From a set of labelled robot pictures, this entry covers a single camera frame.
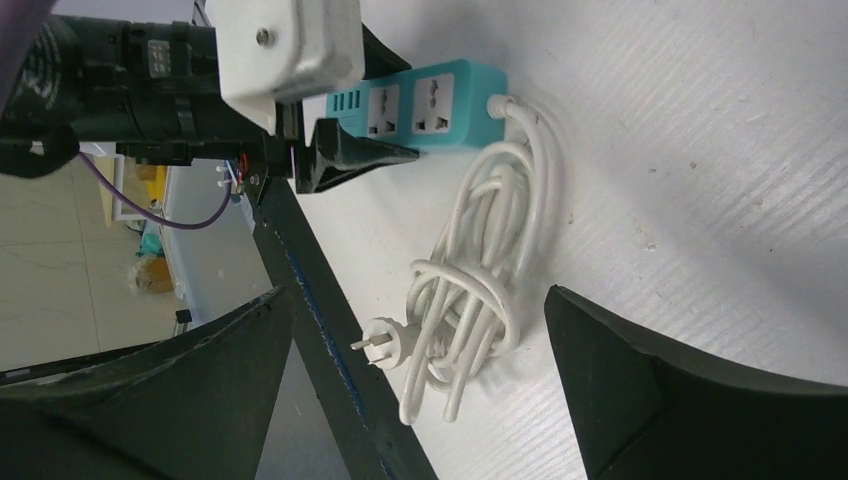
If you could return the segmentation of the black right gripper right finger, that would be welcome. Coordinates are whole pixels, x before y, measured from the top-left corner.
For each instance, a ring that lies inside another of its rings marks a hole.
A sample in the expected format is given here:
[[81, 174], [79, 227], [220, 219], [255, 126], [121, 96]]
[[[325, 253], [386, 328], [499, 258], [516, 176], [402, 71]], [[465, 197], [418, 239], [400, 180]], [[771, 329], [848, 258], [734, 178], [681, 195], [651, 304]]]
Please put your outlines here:
[[591, 479], [843, 479], [847, 390], [755, 369], [561, 286], [545, 319]]

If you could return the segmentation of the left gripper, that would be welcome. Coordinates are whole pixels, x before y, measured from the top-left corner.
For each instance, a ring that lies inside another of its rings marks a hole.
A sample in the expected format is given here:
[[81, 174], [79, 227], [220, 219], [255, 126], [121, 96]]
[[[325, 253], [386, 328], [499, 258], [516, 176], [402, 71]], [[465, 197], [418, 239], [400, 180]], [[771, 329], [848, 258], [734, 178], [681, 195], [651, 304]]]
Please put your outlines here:
[[[318, 119], [307, 146], [301, 104], [277, 105], [275, 133], [257, 126], [222, 99], [211, 27], [136, 23], [123, 41], [124, 111], [135, 131], [118, 141], [117, 150], [143, 163], [188, 166], [200, 158], [232, 158], [248, 182], [281, 177], [294, 180], [298, 194], [317, 194], [421, 156], [418, 149], [355, 137], [337, 118]], [[412, 69], [365, 24], [362, 42], [362, 80]]]

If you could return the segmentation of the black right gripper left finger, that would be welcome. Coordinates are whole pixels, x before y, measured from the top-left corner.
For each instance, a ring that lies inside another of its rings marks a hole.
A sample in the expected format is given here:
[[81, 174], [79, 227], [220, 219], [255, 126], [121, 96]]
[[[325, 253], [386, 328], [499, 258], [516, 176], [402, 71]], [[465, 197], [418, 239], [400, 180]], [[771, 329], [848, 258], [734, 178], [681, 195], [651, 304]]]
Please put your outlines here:
[[251, 479], [292, 341], [273, 289], [131, 354], [1, 390], [5, 479]]

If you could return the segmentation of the teal power strip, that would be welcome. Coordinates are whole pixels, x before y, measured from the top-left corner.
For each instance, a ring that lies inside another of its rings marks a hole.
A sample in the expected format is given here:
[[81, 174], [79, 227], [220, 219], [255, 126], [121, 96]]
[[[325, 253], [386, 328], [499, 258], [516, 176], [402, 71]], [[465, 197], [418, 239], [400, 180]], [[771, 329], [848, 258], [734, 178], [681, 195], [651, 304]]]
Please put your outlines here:
[[325, 114], [355, 137], [421, 151], [478, 150], [504, 138], [487, 103], [508, 92], [499, 68], [468, 59], [363, 80], [327, 96]]

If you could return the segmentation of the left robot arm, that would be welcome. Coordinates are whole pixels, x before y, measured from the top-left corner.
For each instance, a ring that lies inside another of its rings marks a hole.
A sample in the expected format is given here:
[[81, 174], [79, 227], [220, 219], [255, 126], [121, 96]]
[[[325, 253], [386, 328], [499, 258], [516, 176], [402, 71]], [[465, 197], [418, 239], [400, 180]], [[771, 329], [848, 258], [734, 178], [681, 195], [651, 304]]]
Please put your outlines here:
[[409, 64], [362, 22], [356, 1], [208, 1], [207, 22], [141, 23], [1, 5], [1, 170], [40, 178], [86, 143], [152, 165], [228, 160], [259, 195], [272, 178], [320, 193], [417, 150], [304, 127], [303, 101], [364, 101], [363, 80]]

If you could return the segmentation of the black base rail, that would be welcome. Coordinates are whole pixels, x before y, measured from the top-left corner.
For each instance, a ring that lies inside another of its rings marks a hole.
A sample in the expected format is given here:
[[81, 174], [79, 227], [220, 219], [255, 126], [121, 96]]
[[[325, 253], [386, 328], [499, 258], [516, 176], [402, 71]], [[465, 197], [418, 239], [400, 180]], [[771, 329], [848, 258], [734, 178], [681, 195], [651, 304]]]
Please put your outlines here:
[[414, 431], [397, 418], [384, 374], [351, 349], [361, 327], [287, 180], [249, 180], [253, 238], [271, 283], [292, 294], [294, 342], [349, 473], [433, 479]]

